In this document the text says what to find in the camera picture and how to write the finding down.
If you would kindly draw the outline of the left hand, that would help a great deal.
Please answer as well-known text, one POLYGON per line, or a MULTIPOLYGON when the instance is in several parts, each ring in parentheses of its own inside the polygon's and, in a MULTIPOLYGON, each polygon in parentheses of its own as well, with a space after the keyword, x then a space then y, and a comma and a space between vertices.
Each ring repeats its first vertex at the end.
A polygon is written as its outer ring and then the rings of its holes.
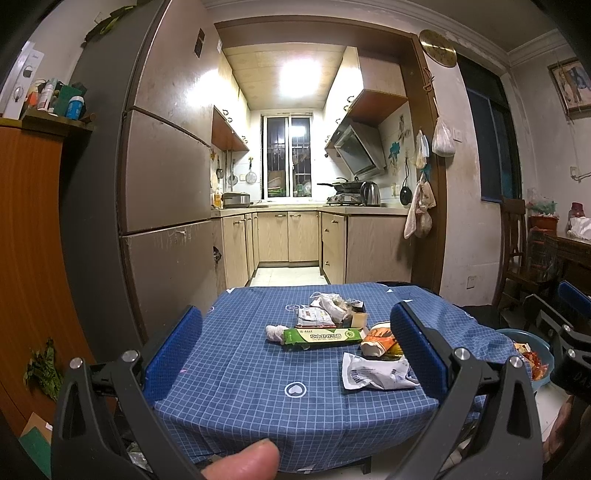
POLYGON ((207 480, 266 480, 276 478, 280 450, 269 439, 217 460, 201 471, 207 480))

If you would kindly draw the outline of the right hand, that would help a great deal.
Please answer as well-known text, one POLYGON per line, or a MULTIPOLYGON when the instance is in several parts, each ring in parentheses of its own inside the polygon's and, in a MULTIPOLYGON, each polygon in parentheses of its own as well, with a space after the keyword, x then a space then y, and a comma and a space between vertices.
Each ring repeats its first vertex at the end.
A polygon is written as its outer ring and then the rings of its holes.
POLYGON ((550 434, 543 442, 543 458, 548 463, 560 450, 573 440, 580 429, 582 413, 586 407, 575 396, 569 395, 562 404, 550 434))

